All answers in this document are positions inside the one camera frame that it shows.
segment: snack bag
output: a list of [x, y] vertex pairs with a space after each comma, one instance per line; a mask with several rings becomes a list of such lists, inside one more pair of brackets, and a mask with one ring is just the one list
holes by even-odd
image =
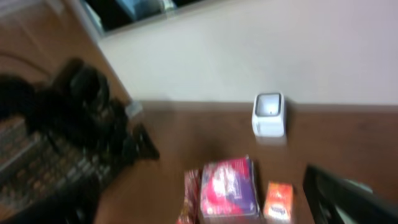
[[268, 183], [264, 217], [270, 221], [293, 223], [293, 186], [290, 184]]
[[177, 224], [195, 224], [198, 214], [198, 198], [200, 193], [200, 172], [190, 170], [185, 172], [185, 198]]
[[200, 208], [205, 218], [258, 217], [252, 161], [244, 157], [206, 165]]

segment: white cube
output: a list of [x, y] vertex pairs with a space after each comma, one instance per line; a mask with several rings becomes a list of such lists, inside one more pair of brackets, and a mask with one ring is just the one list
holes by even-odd
[[279, 138], [286, 132], [285, 97], [281, 93], [261, 93], [254, 100], [252, 126], [257, 137]]

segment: orange box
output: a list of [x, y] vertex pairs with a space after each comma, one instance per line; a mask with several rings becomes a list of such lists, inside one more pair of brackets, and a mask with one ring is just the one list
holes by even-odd
[[293, 186], [276, 182], [268, 183], [266, 204], [263, 214], [268, 220], [293, 223]]

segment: cable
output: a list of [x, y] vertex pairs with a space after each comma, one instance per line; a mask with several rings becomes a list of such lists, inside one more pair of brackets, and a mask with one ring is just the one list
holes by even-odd
[[45, 68], [41, 67], [40, 65], [37, 65], [36, 63], [34, 63], [34, 62], [32, 62], [32, 61], [30, 61], [30, 60], [28, 60], [26, 58], [23, 58], [21, 56], [15, 55], [15, 54], [10, 53], [10, 52], [5, 52], [5, 51], [2, 51], [2, 50], [0, 50], [0, 56], [8, 57], [8, 58], [17, 60], [19, 62], [22, 62], [22, 63], [24, 63], [24, 64], [36, 69], [37, 71], [39, 71], [43, 75], [45, 75], [48, 80], [51, 80], [51, 78], [52, 78], [51, 72], [49, 72]]

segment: purple package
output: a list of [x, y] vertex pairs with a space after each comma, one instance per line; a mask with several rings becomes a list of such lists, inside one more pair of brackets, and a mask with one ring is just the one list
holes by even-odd
[[200, 197], [203, 216], [258, 217], [253, 176], [253, 164], [248, 157], [206, 165]]

